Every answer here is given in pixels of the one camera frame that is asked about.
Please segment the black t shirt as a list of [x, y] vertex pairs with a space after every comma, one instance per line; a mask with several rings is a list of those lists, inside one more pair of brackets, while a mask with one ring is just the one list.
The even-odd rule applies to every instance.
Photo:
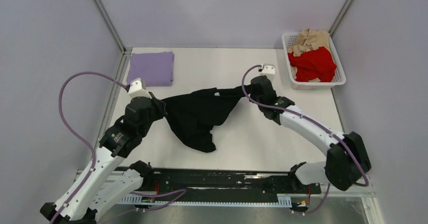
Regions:
[[187, 147], [211, 153], [216, 151], [211, 130], [222, 125], [243, 98], [242, 87], [209, 88], [164, 98], [166, 119], [176, 137]]

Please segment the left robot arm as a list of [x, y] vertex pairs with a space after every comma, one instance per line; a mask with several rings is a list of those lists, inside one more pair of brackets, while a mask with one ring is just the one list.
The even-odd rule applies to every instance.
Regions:
[[47, 202], [40, 213], [50, 223], [97, 223], [117, 201], [138, 188], [154, 186], [154, 169], [148, 163], [131, 164], [112, 186], [101, 189], [110, 174], [142, 142], [153, 122], [166, 116], [166, 103], [153, 93], [131, 99], [125, 113], [109, 127], [94, 157], [72, 187], [56, 202]]

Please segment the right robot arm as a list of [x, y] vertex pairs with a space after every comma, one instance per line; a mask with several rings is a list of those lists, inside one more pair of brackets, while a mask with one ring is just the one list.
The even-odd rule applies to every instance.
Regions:
[[371, 162], [359, 134], [332, 130], [306, 115], [292, 100], [277, 96], [267, 76], [251, 79], [248, 93], [267, 119], [296, 132], [326, 157], [321, 162], [302, 162], [293, 166], [293, 175], [288, 178], [292, 191], [302, 192], [315, 183], [331, 184], [346, 191], [358, 185], [360, 178], [364, 179], [364, 186], [368, 185], [366, 173], [371, 170]]

